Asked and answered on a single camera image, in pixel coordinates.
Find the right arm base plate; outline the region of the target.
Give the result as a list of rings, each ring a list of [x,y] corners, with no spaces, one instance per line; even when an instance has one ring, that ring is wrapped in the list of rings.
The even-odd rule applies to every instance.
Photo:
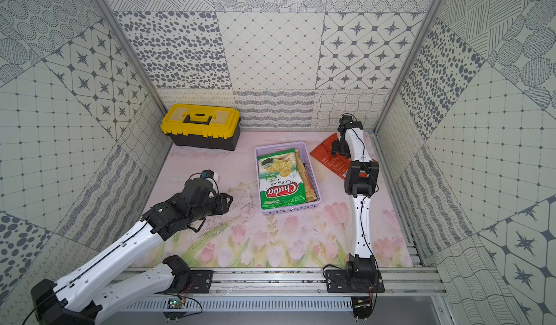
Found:
[[[359,279],[347,277],[347,273],[342,269],[325,269],[323,271],[327,292],[331,294],[339,293],[384,293],[385,286],[382,274],[378,271],[375,277],[370,279]]]

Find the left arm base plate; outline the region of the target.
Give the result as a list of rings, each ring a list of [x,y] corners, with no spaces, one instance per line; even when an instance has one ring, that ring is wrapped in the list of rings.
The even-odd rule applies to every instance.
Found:
[[[189,293],[207,294],[210,291],[213,276],[213,270],[178,272],[178,274],[173,277],[171,285],[164,293],[178,295]]]

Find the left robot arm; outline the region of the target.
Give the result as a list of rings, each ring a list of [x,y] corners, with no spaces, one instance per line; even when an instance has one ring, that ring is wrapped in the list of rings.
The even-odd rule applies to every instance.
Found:
[[[57,281],[44,279],[30,296],[39,324],[100,324],[114,313],[156,293],[177,297],[208,293],[213,271],[195,272],[178,255],[119,283],[114,278],[139,257],[183,230],[199,232],[210,216],[230,210],[233,197],[220,192],[210,170],[194,174],[181,192],[152,206],[120,239]]]

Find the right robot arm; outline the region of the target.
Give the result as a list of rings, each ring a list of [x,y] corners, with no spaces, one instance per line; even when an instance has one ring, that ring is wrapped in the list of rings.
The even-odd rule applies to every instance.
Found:
[[[379,267],[372,251],[370,213],[372,196],[378,192],[379,164],[370,157],[364,142],[363,124],[352,114],[344,114],[337,128],[339,140],[332,144],[333,156],[344,156],[350,164],[344,189],[353,209],[353,248],[346,264],[347,283],[353,287],[379,281]]]

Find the green Chuba cassava chips bag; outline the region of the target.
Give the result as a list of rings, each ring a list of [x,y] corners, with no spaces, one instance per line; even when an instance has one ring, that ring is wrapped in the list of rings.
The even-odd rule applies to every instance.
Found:
[[[306,202],[295,148],[257,158],[261,209],[268,211]]]

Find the red chips bag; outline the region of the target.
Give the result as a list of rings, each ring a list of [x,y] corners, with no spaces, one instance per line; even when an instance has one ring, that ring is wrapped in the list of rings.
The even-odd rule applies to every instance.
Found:
[[[335,141],[339,141],[337,135],[330,135],[327,139],[317,145],[317,147],[310,152],[310,155],[327,167],[328,170],[332,171],[344,180],[350,166],[350,159],[339,154],[336,156],[332,155],[332,144]]]

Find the tan chips bag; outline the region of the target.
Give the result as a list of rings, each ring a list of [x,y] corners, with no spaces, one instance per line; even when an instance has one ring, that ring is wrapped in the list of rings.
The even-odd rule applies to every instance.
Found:
[[[314,192],[310,179],[308,178],[306,168],[304,166],[304,163],[301,160],[301,153],[298,149],[295,150],[295,158],[297,162],[298,172],[301,176],[301,179],[303,180],[304,190],[306,194],[306,202],[311,203],[317,201],[317,195]]]

